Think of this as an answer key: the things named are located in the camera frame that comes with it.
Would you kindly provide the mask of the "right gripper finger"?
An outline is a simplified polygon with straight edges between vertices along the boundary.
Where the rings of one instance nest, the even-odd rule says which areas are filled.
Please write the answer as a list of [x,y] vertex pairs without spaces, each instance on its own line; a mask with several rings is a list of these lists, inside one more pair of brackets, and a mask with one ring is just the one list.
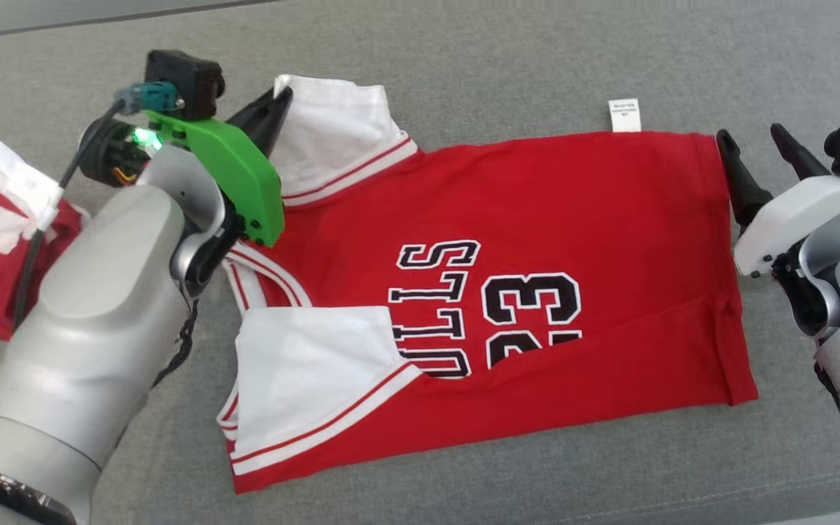
[[726,173],[734,221],[740,227],[749,227],[757,213],[772,201],[773,196],[753,179],[750,170],[744,166],[740,147],[726,129],[716,133],[716,144]]
[[793,167],[800,182],[810,177],[831,175],[831,171],[809,149],[794,139],[781,123],[771,124],[770,133],[780,156]]

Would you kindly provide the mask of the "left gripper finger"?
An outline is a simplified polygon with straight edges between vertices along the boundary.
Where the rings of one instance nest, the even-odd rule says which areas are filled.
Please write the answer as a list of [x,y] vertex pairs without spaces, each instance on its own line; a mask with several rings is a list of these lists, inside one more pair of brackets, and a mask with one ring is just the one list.
[[274,145],[276,145],[276,141],[280,136],[281,130],[280,129],[260,129],[258,131],[244,131],[247,136],[252,140],[254,145],[259,149],[261,153],[263,153],[266,158],[271,158],[271,152],[273,151]]
[[292,87],[284,87],[279,93],[271,87],[262,96],[248,103],[227,119],[227,123],[243,131],[280,129],[284,124],[290,104],[294,98]]

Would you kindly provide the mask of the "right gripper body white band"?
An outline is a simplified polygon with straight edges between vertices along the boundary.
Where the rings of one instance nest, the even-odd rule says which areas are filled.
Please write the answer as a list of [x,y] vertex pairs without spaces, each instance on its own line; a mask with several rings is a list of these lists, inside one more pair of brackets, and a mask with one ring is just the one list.
[[734,262],[743,275],[769,273],[800,241],[810,273],[840,260],[839,176],[809,177],[761,207],[734,246]]

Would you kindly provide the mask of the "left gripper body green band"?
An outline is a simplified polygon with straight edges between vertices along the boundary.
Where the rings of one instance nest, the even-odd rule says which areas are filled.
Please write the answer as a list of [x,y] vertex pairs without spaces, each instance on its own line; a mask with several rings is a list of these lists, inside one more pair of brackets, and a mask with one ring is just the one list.
[[217,119],[181,120],[147,111],[161,139],[144,169],[144,183],[168,193],[201,229],[230,200],[252,243],[273,246],[284,230],[277,170],[243,130]]

